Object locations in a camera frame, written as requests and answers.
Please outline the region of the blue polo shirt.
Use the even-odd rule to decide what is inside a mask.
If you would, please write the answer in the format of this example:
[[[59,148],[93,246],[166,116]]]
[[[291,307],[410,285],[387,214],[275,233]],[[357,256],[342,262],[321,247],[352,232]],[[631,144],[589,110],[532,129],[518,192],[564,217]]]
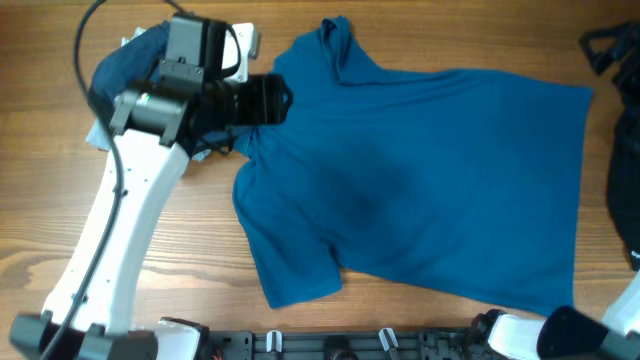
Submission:
[[[339,291],[346,268],[544,316],[573,303],[590,88],[384,69],[345,17],[273,70],[293,104],[238,140],[233,188],[271,307]]]

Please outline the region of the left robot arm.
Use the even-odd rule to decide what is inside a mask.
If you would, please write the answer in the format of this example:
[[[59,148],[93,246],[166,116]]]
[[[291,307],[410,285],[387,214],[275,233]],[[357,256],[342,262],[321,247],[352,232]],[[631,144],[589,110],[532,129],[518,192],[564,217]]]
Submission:
[[[13,347],[27,359],[208,359],[207,327],[164,318],[132,324],[144,258],[191,158],[239,131],[283,123],[293,96],[278,75],[252,75],[251,23],[172,17],[165,51],[115,97],[101,124],[109,153],[77,247],[38,314],[20,314]]]

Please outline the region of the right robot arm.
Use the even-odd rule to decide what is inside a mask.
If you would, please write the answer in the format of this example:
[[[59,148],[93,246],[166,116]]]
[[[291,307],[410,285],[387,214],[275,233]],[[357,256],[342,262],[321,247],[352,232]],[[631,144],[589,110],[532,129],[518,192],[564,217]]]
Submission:
[[[612,83],[624,111],[614,128],[607,180],[607,208],[639,270],[639,23],[629,21],[584,33],[579,45],[594,73],[619,65]],[[464,359],[639,358],[639,277],[595,321],[571,306],[544,320],[523,319],[498,310],[478,315],[460,341]]]

